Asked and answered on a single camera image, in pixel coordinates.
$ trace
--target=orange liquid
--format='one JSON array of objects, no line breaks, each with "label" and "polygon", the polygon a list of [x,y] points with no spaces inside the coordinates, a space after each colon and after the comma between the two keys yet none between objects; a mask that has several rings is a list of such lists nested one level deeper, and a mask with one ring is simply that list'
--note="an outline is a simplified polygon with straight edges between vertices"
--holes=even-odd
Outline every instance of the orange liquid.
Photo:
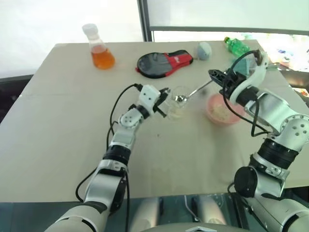
[{"label": "orange liquid", "polygon": [[95,46],[91,51],[92,60],[98,69],[109,69],[115,63],[115,58],[107,48],[105,51],[101,46]]}]

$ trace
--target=bottle cap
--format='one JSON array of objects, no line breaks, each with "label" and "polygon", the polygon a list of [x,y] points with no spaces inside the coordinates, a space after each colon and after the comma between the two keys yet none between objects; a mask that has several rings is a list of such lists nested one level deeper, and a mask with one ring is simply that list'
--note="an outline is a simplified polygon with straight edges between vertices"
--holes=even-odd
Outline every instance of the bottle cap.
[{"label": "bottle cap", "polygon": [[83,31],[87,37],[94,37],[98,35],[98,28],[93,23],[83,25]]},{"label": "bottle cap", "polygon": [[228,40],[230,40],[230,37],[225,37],[224,43],[226,43]]}]

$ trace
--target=wire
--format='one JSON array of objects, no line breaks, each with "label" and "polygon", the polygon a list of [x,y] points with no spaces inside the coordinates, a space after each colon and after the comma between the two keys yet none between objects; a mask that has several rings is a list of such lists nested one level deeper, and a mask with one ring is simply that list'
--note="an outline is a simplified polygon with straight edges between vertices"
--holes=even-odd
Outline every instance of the wire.
[{"label": "wire", "polygon": [[126,173],[126,230],[129,231],[129,217],[130,217],[130,187],[129,187],[129,177]]},{"label": "wire", "polygon": [[79,193],[78,193],[78,190],[79,188],[81,187],[81,185],[86,181],[86,179],[88,179],[94,172],[95,172],[96,168],[94,170],[91,171],[91,173],[89,173],[88,176],[86,176],[79,184],[78,186],[76,187],[75,189],[75,196],[76,198],[80,201],[80,202],[83,202],[83,199],[80,197]]},{"label": "wire", "polygon": [[194,220],[195,220],[195,221],[201,222],[202,220],[201,220],[198,216],[196,216],[195,213],[193,213],[193,211],[189,208],[189,206],[188,206],[188,201],[187,201],[187,196],[184,195],[183,197],[184,197],[184,205],[185,205],[186,209],[187,209],[187,210],[189,211],[189,213],[194,217]]},{"label": "wire", "polygon": [[114,111],[115,111],[116,105],[117,105],[118,102],[119,102],[119,99],[121,98],[121,96],[122,96],[128,89],[130,89],[130,88],[132,88],[132,87],[135,87],[135,86],[136,86],[136,84],[129,85],[128,87],[126,87],[126,88],[119,94],[117,100],[115,101],[115,104],[114,104],[114,106],[113,106],[113,108],[112,108],[111,115],[110,115],[110,127],[111,127],[111,128],[112,128],[112,115],[114,114]]},{"label": "wire", "polygon": [[112,131],[114,124],[118,124],[117,121],[112,122],[112,126],[110,126],[110,128],[107,131],[107,135],[106,135],[106,150],[108,150],[109,144],[110,144],[110,133],[112,132],[112,134],[114,135],[114,132]]},{"label": "wire", "polygon": [[253,117],[253,123],[252,123],[252,128],[251,128],[251,136],[252,137],[256,137],[256,136],[259,136],[261,134],[267,134],[268,131],[263,131],[263,132],[259,132],[259,133],[254,133],[255,131],[255,126],[257,126],[257,118],[258,118],[258,115],[259,115],[259,110],[260,110],[260,102],[258,99],[256,99],[255,101],[255,113],[254,113],[254,117]]},{"label": "wire", "polygon": [[[232,64],[231,68],[229,69],[229,72],[228,72],[228,75],[227,75],[227,76],[231,76],[231,75],[232,75],[232,72],[233,72],[234,67],[237,65],[237,63],[238,63],[239,61],[241,61],[241,59],[243,59],[244,57],[246,57],[246,56],[248,56],[248,55],[250,55],[250,54],[253,54],[253,53],[255,53],[255,52],[256,52],[256,51],[249,51],[249,52],[243,54],[242,56],[240,56],[239,58],[237,58],[237,60],[235,60],[235,62]],[[264,129],[262,126],[260,126],[260,125],[257,124],[257,117],[258,117],[258,112],[259,112],[257,109],[259,109],[259,104],[258,104],[258,108],[256,107],[256,111],[255,111],[255,115],[254,115],[253,121],[250,121],[249,119],[246,119],[245,117],[241,116],[240,114],[238,114],[237,112],[235,112],[235,111],[231,108],[231,106],[230,106],[230,105],[228,104],[228,102],[227,102],[226,95],[225,95],[225,93],[226,93],[226,82],[227,82],[227,79],[225,79],[225,80],[223,81],[223,100],[224,100],[224,103],[225,103],[225,105],[227,106],[227,108],[228,108],[233,114],[235,114],[236,116],[238,116],[238,117],[241,118],[242,120],[244,120],[244,121],[246,121],[246,122],[252,124],[251,136],[255,137],[255,136],[258,136],[258,135],[261,135],[261,134],[269,133],[266,129]],[[263,132],[254,134],[255,127],[260,128]]]},{"label": "wire", "polygon": [[232,194],[231,188],[232,188],[233,185],[234,185],[234,182],[231,183],[231,184],[229,184],[229,186],[227,187],[227,192],[228,192],[230,195]]},{"label": "wire", "polygon": [[[110,126],[110,128],[108,129],[107,131],[107,135],[106,135],[106,150],[108,150],[108,146],[109,146],[109,137],[110,137],[110,133],[112,131],[112,127],[114,126],[114,124],[118,122],[114,121],[112,122],[112,126]],[[81,196],[79,195],[79,189],[81,187],[81,185],[95,172],[97,168],[95,168],[94,170],[91,171],[91,173],[89,173],[76,187],[75,189],[75,196],[76,198],[80,201],[80,202],[83,202],[83,199],[81,198]]]},{"label": "wire", "polygon": [[[246,121],[246,122],[249,122],[250,124],[253,125],[253,122],[250,121],[249,119],[246,119],[245,117],[241,116],[240,114],[236,113],[232,108],[231,106],[228,104],[227,102],[227,99],[226,99],[226,95],[225,95],[225,89],[226,89],[226,80],[224,80],[223,82],[223,100],[224,100],[224,103],[225,105],[227,106],[227,108],[233,113],[235,114],[236,116],[240,117],[242,120]],[[268,131],[266,131],[263,127],[261,127],[260,125],[256,124],[256,127],[260,128],[262,131],[265,131],[268,133]]]},{"label": "wire", "polygon": [[[234,185],[235,183],[231,183],[228,187],[227,187],[227,192],[230,194],[231,198],[233,198],[233,195],[231,193],[231,187]],[[261,227],[263,227],[266,231],[267,229],[265,228],[265,226],[263,225],[262,221],[258,218],[258,216],[255,214],[255,212],[251,209],[251,207],[249,206],[247,200],[243,197],[241,197],[237,192],[235,192],[235,196],[240,198],[241,203],[248,209],[249,214],[251,214],[254,219],[260,224]]]}]

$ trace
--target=clear glass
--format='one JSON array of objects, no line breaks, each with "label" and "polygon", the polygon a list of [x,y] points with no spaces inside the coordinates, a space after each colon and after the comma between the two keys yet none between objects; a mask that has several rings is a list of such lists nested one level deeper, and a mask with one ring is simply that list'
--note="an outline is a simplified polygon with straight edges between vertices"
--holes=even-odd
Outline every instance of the clear glass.
[{"label": "clear glass", "polygon": [[185,109],[188,104],[186,100],[179,102],[177,99],[182,97],[187,97],[190,94],[190,89],[186,86],[177,86],[172,90],[172,94],[169,99],[169,111],[168,118],[170,120],[177,120],[185,115]]}]

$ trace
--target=table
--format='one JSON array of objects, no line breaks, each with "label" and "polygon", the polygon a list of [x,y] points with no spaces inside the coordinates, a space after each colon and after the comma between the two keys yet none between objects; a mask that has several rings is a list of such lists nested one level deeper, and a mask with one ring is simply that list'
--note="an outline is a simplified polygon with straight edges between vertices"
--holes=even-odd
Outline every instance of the table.
[{"label": "table", "polygon": [[[0,124],[0,202],[76,201],[75,187],[102,159],[110,110],[120,91],[132,83],[193,90],[210,80],[209,69],[224,70],[234,58],[223,42],[209,43],[210,60],[194,61],[159,80],[134,70],[138,58],[179,49],[194,54],[197,42],[109,43],[116,64],[106,71],[93,66],[87,44],[57,44]],[[246,43],[260,48],[257,41]],[[309,114],[278,71],[268,71],[262,86],[283,96],[294,110]],[[210,85],[206,98],[219,89]],[[137,91],[128,91],[115,118],[137,97]],[[197,97],[192,105],[205,101]],[[220,128],[203,110],[189,109],[180,120],[157,114],[141,125],[128,166],[133,198],[226,192],[236,170],[248,164],[263,141],[249,136],[251,127],[245,122]],[[291,165],[287,187],[309,185],[303,174],[307,152],[306,145]]]}]

